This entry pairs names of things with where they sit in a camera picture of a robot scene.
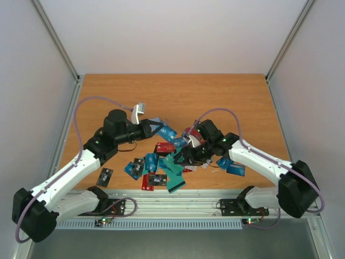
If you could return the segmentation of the blue VIP card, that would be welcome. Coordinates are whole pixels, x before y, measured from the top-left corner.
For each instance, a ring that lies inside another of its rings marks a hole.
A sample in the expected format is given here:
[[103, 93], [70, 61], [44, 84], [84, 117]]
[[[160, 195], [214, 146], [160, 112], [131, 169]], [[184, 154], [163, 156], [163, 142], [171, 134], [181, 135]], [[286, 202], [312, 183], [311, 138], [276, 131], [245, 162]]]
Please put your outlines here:
[[157, 134], [162, 137], [167, 142], [173, 142], [177, 136], [177, 132], [173, 130], [166, 122], [160, 120], [159, 117], [150, 119], [151, 121], [160, 122], [163, 127], [157, 132]]

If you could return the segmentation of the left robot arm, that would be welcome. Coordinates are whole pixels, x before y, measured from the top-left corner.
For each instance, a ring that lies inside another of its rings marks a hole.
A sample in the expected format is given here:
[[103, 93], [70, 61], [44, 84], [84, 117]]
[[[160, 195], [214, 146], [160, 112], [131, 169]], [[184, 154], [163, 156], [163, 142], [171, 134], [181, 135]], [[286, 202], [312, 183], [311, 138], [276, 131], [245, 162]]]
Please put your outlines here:
[[87, 188], [74, 198], [66, 194], [86, 176], [110, 160], [119, 145], [153, 137], [164, 124], [143, 119], [133, 123], [123, 110], [112, 110], [94, 135], [81, 145], [75, 158], [61, 170], [31, 190], [21, 188], [13, 197], [12, 220], [17, 225], [15, 238], [18, 243], [23, 231], [37, 243], [46, 239], [57, 224], [81, 214], [102, 215], [111, 206], [108, 195], [97, 186]]

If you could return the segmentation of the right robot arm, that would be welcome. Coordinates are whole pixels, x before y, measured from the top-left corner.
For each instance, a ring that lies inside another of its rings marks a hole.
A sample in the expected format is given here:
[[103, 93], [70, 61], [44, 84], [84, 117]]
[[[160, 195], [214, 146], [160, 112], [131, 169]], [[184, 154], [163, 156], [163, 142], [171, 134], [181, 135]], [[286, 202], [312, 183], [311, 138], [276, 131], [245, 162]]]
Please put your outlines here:
[[201, 166], [216, 155], [258, 172], [275, 185], [274, 188], [246, 187], [236, 198], [242, 214], [266, 207], [280, 208], [289, 216], [300, 218], [319, 197], [316, 181], [305, 162], [285, 161], [262, 152], [234, 133], [223, 134], [211, 120], [199, 123], [196, 129], [203, 143], [182, 147], [174, 156], [176, 164]]

